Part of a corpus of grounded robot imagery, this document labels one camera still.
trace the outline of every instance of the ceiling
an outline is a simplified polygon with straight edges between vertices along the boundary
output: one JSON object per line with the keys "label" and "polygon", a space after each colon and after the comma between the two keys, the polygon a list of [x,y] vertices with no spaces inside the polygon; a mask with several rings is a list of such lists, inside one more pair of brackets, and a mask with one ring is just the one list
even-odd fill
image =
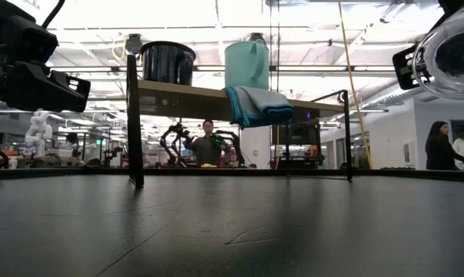
{"label": "ceiling", "polygon": [[[9,0],[42,23],[56,0]],[[336,1],[279,0],[71,0],[48,27],[59,47],[51,67],[124,66],[123,45],[131,33],[144,42],[174,41],[194,49],[195,65],[223,65],[226,46],[262,32],[272,65],[345,65],[346,56]],[[408,48],[435,24],[443,11],[437,0],[342,1],[352,65],[392,65],[392,56]],[[125,75],[82,73],[92,80],[91,97],[123,98]],[[394,75],[354,78],[368,98],[394,85]],[[222,72],[195,72],[194,86],[222,88]],[[310,101],[340,89],[350,90],[346,75],[283,75],[272,79],[289,98]],[[123,101],[89,102],[90,108],[124,109]],[[143,119],[143,125],[158,122]]]}

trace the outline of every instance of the black jacket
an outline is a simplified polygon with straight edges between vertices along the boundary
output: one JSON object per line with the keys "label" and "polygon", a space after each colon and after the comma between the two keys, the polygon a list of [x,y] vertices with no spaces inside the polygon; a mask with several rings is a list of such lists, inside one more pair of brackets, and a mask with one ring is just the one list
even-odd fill
{"label": "black jacket", "polygon": [[[223,143],[225,146],[225,152],[228,152],[230,147]],[[219,165],[219,158],[222,155],[222,150],[215,146],[211,136],[205,135],[202,138],[197,138],[193,143],[185,145],[189,150],[195,153],[195,163],[198,167],[201,165]]]}
{"label": "black jacket", "polygon": [[454,159],[464,162],[464,157],[457,154],[448,140],[426,150],[426,169],[456,170]]}

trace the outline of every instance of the man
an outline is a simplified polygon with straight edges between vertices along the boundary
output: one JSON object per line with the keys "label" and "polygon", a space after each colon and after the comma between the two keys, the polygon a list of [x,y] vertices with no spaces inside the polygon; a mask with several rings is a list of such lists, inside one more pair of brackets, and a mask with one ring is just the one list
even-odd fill
{"label": "man", "polygon": [[[457,154],[464,157],[464,125],[459,126],[456,130],[456,133],[459,138],[456,139],[452,147]],[[464,170],[464,163],[456,160],[456,167],[460,170]]]}
{"label": "man", "polygon": [[222,151],[228,152],[230,150],[229,146],[224,142],[220,142],[220,145],[216,144],[212,136],[213,128],[213,121],[206,119],[202,123],[205,136],[185,145],[187,149],[195,153],[195,162],[198,167],[204,164],[219,166],[219,158],[222,155]]}

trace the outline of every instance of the cable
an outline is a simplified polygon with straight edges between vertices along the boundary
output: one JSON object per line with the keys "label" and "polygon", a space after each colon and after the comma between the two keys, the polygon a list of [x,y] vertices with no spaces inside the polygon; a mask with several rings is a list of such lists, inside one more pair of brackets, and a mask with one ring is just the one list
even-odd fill
{"label": "cable", "polygon": [[242,155],[249,161],[249,165],[252,164],[252,161],[249,159],[249,157],[247,157],[247,155],[241,150],[240,151],[242,153]]}
{"label": "cable", "polygon": [[124,46],[122,46],[122,55],[119,57],[117,56],[117,54],[115,53],[115,48],[112,47],[112,55],[114,55],[114,58],[117,58],[119,61],[122,60],[124,58],[124,54],[125,54],[125,41],[127,41],[127,39],[124,40]]}
{"label": "cable", "polygon": [[278,169],[278,164],[279,164],[278,145],[279,145],[279,125],[276,126],[276,146],[275,146],[276,166],[275,166],[275,169]]}
{"label": "cable", "polygon": [[341,19],[342,38],[343,38],[343,41],[345,43],[345,54],[346,54],[346,63],[347,63],[347,66],[348,66],[349,83],[350,83],[350,85],[352,87],[353,98],[355,100],[355,106],[356,106],[356,113],[357,113],[358,119],[360,121],[360,128],[362,130],[363,145],[365,146],[365,152],[367,154],[367,159],[369,160],[370,169],[373,169],[372,157],[370,155],[369,145],[367,143],[367,138],[365,136],[365,124],[363,123],[363,116],[362,116],[362,113],[360,112],[360,106],[359,106],[359,103],[358,103],[358,96],[356,95],[355,85],[353,83],[352,66],[351,66],[351,63],[349,62],[348,41],[346,39],[345,23],[342,20],[341,0],[338,0],[338,9],[339,9],[339,17]]}
{"label": "cable", "polygon": [[52,22],[52,19],[54,19],[54,17],[59,13],[59,11],[61,10],[62,6],[64,5],[64,2],[65,0],[59,0],[59,2],[57,2],[57,5],[54,7],[54,9],[52,10],[52,12],[50,12],[50,14],[48,14],[47,18],[45,19],[45,21],[42,23],[42,27],[47,29],[48,25],[50,24],[50,22]]}
{"label": "cable", "polygon": [[[269,32],[271,33],[271,38],[269,40],[271,41],[271,60],[272,60],[272,3],[270,5],[270,14],[269,14]],[[278,62],[277,62],[277,67],[279,67],[279,2],[278,2],[278,51],[276,54],[278,55]],[[279,93],[279,70],[276,70],[276,93]],[[275,169],[278,169],[278,164],[280,157],[278,155],[278,146],[279,146],[279,125],[276,126],[276,145],[275,145],[275,157],[276,157],[276,166]]]}

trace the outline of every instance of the white humanoid robot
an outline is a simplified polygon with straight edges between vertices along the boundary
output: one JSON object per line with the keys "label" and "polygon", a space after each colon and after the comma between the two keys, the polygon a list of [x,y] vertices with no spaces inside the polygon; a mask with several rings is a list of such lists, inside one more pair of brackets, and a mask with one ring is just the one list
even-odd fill
{"label": "white humanoid robot", "polygon": [[25,147],[24,155],[31,155],[28,148],[33,145],[36,146],[35,154],[38,156],[45,155],[45,140],[52,139],[52,127],[46,124],[48,118],[48,112],[38,110],[33,113],[30,118],[30,128],[25,135]]}

